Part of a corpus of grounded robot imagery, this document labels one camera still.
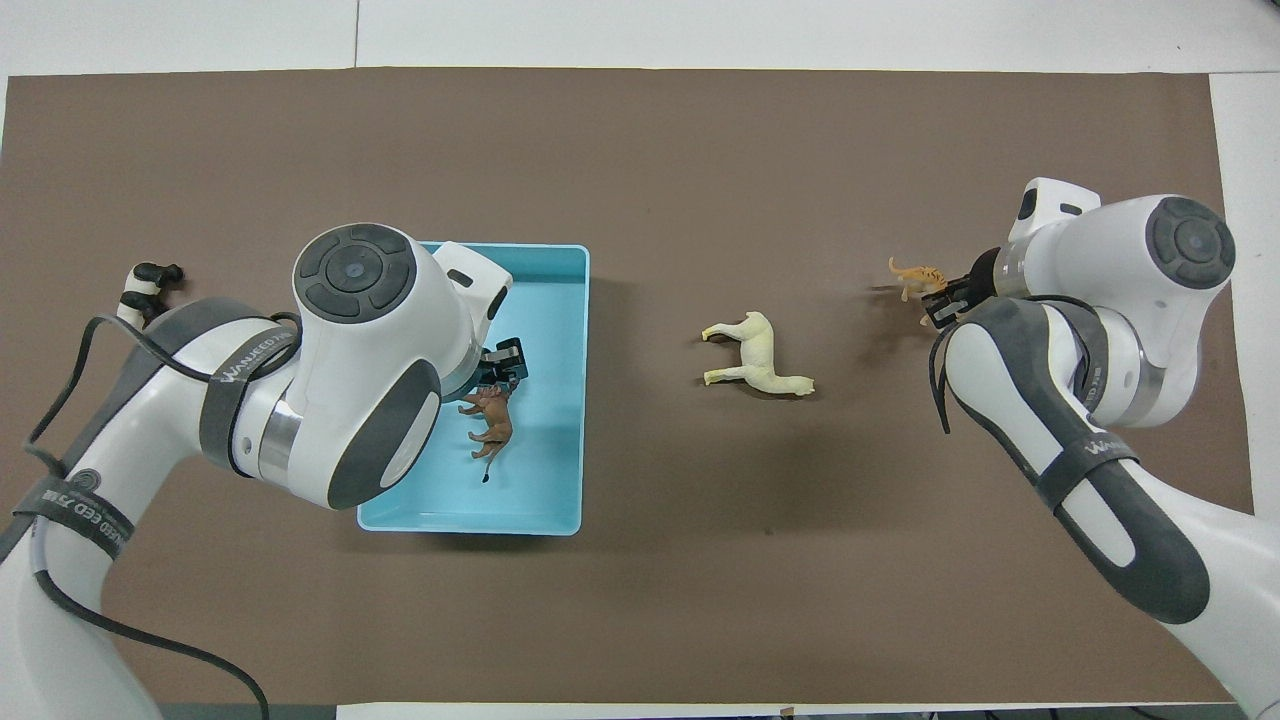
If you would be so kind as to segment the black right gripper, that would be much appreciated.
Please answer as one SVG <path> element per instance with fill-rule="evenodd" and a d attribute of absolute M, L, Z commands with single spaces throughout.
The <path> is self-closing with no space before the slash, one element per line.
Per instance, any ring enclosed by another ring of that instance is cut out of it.
<path fill-rule="evenodd" d="M 984 251 L 972 269 L 959 278 L 940 279 L 925 293 L 925 324 L 945 331 L 959 323 L 963 314 L 998 295 L 995 266 L 1001 247 Z"/>

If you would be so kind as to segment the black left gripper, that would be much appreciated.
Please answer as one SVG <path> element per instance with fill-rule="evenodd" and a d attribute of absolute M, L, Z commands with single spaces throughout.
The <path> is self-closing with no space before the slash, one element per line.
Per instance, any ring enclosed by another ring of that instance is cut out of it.
<path fill-rule="evenodd" d="M 529 377 L 527 360 L 520 338 L 508 338 L 493 350 L 483 348 L 475 373 L 465 386 L 466 395 L 492 387 L 516 387 Z"/>

